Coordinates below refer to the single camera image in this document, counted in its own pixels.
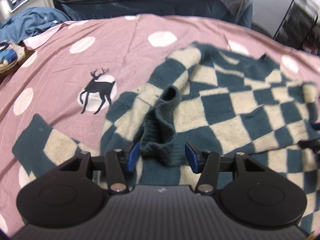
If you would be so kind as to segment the teal cream checkered sweater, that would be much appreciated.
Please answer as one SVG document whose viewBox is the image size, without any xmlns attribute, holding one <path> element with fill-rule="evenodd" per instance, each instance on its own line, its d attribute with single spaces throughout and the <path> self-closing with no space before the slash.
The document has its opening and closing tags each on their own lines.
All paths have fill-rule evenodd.
<svg viewBox="0 0 320 240">
<path fill-rule="evenodd" d="M 258 59 L 192 43 L 171 53 L 138 91 L 109 101 L 100 152 L 85 150 L 19 192 L 25 223 L 49 232 L 95 225 L 102 237 L 153 239 L 238 223 L 267 233 L 319 227 L 317 86 Z M 133 172 L 125 150 L 140 142 Z M 195 174 L 185 157 L 202 152 Z"/>
</svg>

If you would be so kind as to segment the pink polka dot bedsheet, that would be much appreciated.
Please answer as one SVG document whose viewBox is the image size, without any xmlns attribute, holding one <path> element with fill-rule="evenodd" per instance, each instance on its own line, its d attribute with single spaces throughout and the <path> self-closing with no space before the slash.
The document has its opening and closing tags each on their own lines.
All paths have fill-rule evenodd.
<svg viewBox="0 0 320 240">
<path fill-rule="evenodd" d="M 108 102 L 83 89 L 90 72 L 108 72 L 111 99 L 138 91 L 171 52 L 193 41 L 259 58 L 266 54 L 289 77 L 319 83 L 319 59 L 238 25 L 200 17 L 138 15 L 68 21 L 25 40 L 33 54 L 1 84 L 1 230 L 23 221 L 19 190 L 75 151 L 99 153 Z"/>
</svg>

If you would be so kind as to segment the black round stool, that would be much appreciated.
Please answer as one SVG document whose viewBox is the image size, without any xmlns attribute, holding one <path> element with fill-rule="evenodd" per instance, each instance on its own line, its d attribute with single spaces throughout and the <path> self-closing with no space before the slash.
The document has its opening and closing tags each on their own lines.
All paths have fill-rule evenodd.
<svg viewBox="0 0 320 240">
<path fill-rule="evenodd" d="M 252 23 L 251 29 L 264 36 L 267 36 L 268 38 L 271 38 L 271 39 L 273 38 L 273 36 L 265 28 L 261 27 L 256 23 Z"/>
</svg>

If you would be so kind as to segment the metal pole stand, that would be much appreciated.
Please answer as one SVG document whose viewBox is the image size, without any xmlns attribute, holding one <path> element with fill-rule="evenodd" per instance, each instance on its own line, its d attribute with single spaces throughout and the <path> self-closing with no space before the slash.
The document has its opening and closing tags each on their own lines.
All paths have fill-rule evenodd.
<svg viewBox="0 0 320 240">
<path fill-rule="evenodd" d="M 240 13 L 242 11 L 242 8 L 244 7 L 244 3 L 246 0 L 240 0 L 240 4 L 236 13 L 236 17 L 234 19 L 234 24 L 237 24 L 239 22 L 239 18 L 240 18 Z"/>
</svg>

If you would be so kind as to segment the cartoon patterned pillow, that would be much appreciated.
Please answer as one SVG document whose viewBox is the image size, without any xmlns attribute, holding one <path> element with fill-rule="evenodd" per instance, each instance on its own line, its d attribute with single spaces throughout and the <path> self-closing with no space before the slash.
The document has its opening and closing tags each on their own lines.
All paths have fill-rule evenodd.
<svg viewBox="0 0 320 240">
<path fill-rule="evenodd" d="M 25 58 L 25 48 L 13 41 L 1 41 L 0 74 L 5 74 Z"/>
</svg>

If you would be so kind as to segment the blue crumpled cloth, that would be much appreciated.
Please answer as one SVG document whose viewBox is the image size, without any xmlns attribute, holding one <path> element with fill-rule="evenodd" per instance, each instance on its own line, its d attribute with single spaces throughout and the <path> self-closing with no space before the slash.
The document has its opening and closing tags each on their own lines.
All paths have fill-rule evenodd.
<svg viewBox="0 0 320 240">
<path fill-rule="evenodd" d="M 55 8 L 27 8 L 1 23 L 1 41 L 13 41 L 18 44 L 70 20 L 64 12 Z"/>
</svg>

